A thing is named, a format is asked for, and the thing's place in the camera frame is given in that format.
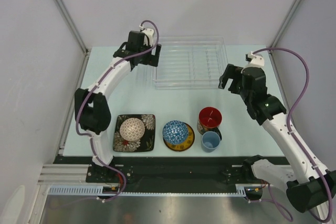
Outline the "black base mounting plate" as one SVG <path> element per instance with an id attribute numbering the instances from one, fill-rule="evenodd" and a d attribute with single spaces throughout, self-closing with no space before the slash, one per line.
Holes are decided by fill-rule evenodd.
<path id="1" fill-rule="evenodd" d="M 233 193 L 238 184 L 264 187 L 238 157 L 115 157 L 112 167 L 126 177 L 126 193 Z"/>

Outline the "beige patterned bowl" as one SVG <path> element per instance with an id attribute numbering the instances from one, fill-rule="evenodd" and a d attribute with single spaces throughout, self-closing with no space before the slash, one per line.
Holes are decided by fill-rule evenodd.
<path id="1" fill-rule="evenodd" d="M 120 126 L 121 137 L 129 142 L 140 140 L 144 133 L 144 123 L 138 118 L 126 119 Z"/>

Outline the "light blue plastic cup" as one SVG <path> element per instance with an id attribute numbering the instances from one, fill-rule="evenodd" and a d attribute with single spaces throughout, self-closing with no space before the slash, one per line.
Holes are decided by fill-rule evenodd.
<path id="1" fill-rule="evenodd" d="M 201 146 L 202 150 L 209 153 L 214 151 L 220 145 L 221 138 L 220 136 L 213 131 L 205 132 L 202 135 Z"/>

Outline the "blue patterned bowl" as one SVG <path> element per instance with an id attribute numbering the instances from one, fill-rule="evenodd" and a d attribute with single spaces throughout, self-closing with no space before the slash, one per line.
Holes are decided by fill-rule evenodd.
<path id="1" fill-rule="evenodd" d="M 167 122 L 163 127 L 163 139 L 170 144 L 182 144 L 188 137 L 187 125 L 178 120 Z"/>

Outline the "yellow round plate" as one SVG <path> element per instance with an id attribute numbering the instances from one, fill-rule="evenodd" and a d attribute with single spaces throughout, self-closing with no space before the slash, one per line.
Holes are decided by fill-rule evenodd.
<path id="1" fill-rule="evenodd" d="M 195 141 L 195 133 L 194 130 L 191 128 L 191 126 L 187 123 L 185 123 L 187 127 L 187 137 L 183 143 L 178 143 L 178 144 L 172 144 L 169 143 L 163 138 L 163 142 L 166 145 L 166 147 L 172 151 L 175 152 L 183 152 L 186 151 L 187 149 L 191 148 L 191 146 L 194 144 Z"/>

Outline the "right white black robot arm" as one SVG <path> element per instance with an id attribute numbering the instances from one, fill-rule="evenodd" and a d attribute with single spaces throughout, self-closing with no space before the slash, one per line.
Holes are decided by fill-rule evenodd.
<path id="1" fill-rule="evenodd" d="M 247 112 L 275 140 L 292 171 L 256 155 L 243 162 L 242 176 L 249 183 L 261 179 L 282 190 L 292 206 L 304 213 L 335 196 L 335 171 L 329 170 L 310 150 L 291 122 L 280 100 L 268 94 L 266 75 L 260 67 L 229 64 L 219 79 L 224 89 L 241 96 Z"/>

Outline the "aluminium frame rail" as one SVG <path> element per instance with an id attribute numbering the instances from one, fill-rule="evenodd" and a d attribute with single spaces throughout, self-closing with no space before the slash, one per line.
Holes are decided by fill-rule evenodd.
<path id="1" fill-rule="evenodd" d="M 43 166 L 39 185 L 81 185 L 86 183 L 86 164 L 46 164 Z"/>

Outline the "red black lacquer cup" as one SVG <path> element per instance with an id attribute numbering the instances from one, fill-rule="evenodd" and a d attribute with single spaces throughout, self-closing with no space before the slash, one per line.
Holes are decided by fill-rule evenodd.
<path id="1" fill-rule="evenodd" d="M 222 140 L 222 134 L 219 130 L 219 126 L 222 122 L 222 114 L 214 107 L 208 106 L 199 112 L 197 121 L 197 131 L 203 135 L 206 132 L 215 132 L 220 140 Z"/>

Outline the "black floral square plate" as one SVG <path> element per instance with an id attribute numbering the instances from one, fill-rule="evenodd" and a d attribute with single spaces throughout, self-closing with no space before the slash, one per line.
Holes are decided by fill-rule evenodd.
<path id="1" fill-rule="evenodd" d="M 121 124 L 129 118 L 140 119 L 145 126 L 145 133 L 140 140 L 129 142 L 120 135 Z M 120 153 L 150 152 L 155 142 L 155 115 L 153 114 L 122 114 L 118 115 L 113 136 L 113 150 Z"/>

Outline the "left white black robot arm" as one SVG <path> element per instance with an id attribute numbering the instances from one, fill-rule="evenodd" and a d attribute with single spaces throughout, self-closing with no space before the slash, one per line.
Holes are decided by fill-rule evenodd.
<path id="1" fill-rule="evenodd" d="M 112 118 L 109 97 L 137 65 L 157 67 L 160 51 L 158 31 L 143 26 L 139 31 L 132 30 L 102 75 L 88 88 L 75 91 L 76 132 L 89 137 L 92 161 L 100 166 L 97 174 L 105 182 L 112 181 L 116 175 L 116 169 L 110 165 L 113 154 L 107 137 Z"/>

